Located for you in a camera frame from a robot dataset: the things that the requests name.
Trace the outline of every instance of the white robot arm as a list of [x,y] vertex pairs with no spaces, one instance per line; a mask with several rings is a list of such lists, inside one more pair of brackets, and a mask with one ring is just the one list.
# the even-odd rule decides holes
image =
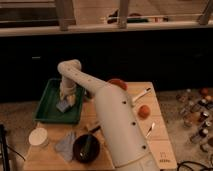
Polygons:
[[146,139],[131,108],[129,96],[120,87],[80,71],[81,63],[59,63],[62,85],[74,81],[94,94],[94,104],[116,171],[158,171]]

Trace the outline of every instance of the cloth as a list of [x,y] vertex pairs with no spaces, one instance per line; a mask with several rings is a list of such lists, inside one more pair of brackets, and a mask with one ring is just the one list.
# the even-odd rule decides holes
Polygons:
[[73,144],[75,139],[76,133],[70,132],[55,145],[56,152],[60,153],[67,162],[70,162],[73,159]]

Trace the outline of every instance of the green plastic tray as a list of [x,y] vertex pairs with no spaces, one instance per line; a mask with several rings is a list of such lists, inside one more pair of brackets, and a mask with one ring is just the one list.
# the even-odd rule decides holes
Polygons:
[[79,122],[85,89],[77,85],[75,105],[62,113],[56,108],[56,104],[59,102],[60,82],[60,79],[49,79],[35,112],[35,121],[64,124],[77,124]]

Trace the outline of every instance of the wooden table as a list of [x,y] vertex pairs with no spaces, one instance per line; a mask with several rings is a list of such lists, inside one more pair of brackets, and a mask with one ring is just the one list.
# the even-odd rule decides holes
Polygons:
[[[140,128],[144,135],[147,134],[150,126],[155,122],[155,128],[147,138],[151,152],[161,169],[176,168],[176,159],[169,140],[169,136],[164,124],[158,100],[151,82],[128,82],[127,91],[133,97],[145,88],[151,88],[151,92],[140,98],[133,111],[139,122]],[[151,115],[146,120],[141,120],[137,116],[137,110],[141,105],[148,105],[151,109]],[[70,131],[76,131],[77,136],[86,133],[85,125],[96,120],[96,113],[93,100],[86,101],[83,104],[81,120],[78,125],[63,124],[42,124],[38,123],[37,127],[44,127],[48,131],[50,143],[43,148],[30,147],[24,164],[25,171],[49,171],[49,170],[113,170],[114,165],[110,153],[105,144],[101,130],[95,133],[95,136],[101,143],[101,152],[98,158],[90,164],[81,164],[76,160],[66,162],[60,154],[54,150],[55,144],[66,136]]]

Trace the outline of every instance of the dark background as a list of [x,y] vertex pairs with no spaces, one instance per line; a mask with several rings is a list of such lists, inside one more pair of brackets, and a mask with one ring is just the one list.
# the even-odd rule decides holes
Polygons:
[[39,100],[57,64],[79,59],[103,80],[151,81],[156,91],[213,86],[213,29],[0,38],[0,101]]

